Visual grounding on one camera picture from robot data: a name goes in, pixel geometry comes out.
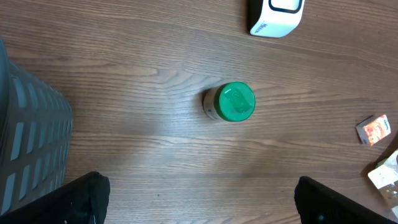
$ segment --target black object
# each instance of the black object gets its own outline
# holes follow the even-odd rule
[[[302,224],[396,224],[309,177],[294,192]]]
[[[109,179],[90,172],[36,201],[0,217],[2,224],[103,224]]]

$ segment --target wood grain surface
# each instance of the wood grain surface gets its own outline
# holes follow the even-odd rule
[[[397,1],[307,0],[282,39],[246,18],[241,0],[1,2],[11,60],[74,110],[66,182],[111,181],[106,223],[300,223],[302,175],[390,215],[367,173],[398,147]],[[256,110],[212,122],[203,93],[230,81]],[[354,127],[372,114],[393,133],[367,147]]]

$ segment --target small jar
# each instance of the small jar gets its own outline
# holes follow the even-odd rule
[[[231,82],[212,88],[203,100],[207,116],[218,121],[244,121],[253,114],[255,107],[254,92],[243,82]]]

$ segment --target green lid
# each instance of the green lid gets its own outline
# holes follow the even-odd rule
[[[214,106],[218,116],[226,121],[244,121],[253,114],[256,97],[248,85],[232,82],[218,88]]]

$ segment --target wooden table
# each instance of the wooden table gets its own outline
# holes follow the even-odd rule
[[[2,1],[10,58],[75,112],[66,182],[111,181],[106,223],[300,223],[302,175],[389,215],[367,173],[398,146],[398,2],[307,0],[282,39],[246,18],[238,0]],[[236,80],[254,115],[212,122],[203,92]],[[367,147],[372,114],[394,132]]]

